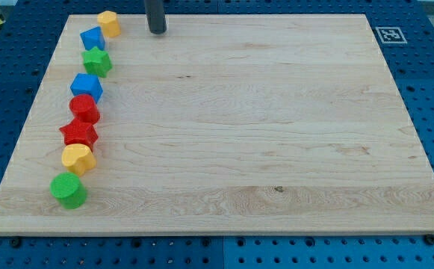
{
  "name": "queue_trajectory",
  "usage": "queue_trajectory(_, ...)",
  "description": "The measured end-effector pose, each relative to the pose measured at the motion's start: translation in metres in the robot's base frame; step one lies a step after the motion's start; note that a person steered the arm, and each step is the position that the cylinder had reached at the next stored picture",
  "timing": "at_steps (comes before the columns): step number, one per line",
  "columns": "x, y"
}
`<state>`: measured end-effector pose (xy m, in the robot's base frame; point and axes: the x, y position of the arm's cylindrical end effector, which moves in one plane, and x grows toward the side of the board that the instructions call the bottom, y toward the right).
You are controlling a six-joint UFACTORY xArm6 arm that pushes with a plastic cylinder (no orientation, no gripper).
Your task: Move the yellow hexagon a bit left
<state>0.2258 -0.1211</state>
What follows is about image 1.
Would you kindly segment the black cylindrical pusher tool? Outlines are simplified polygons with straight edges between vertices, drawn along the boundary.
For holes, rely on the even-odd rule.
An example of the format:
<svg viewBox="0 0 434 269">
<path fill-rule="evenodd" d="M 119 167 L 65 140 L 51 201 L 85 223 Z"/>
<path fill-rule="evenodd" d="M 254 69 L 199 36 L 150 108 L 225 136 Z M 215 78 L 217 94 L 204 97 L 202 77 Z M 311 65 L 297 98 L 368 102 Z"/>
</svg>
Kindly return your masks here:
<svg viewBox="0 0 434 269">
<path fill-rule="evenodd" d="M 147 23 L 152 34 L 164 34 L 167 23 L 162 0 L 144 0 Z"/>
</svg>

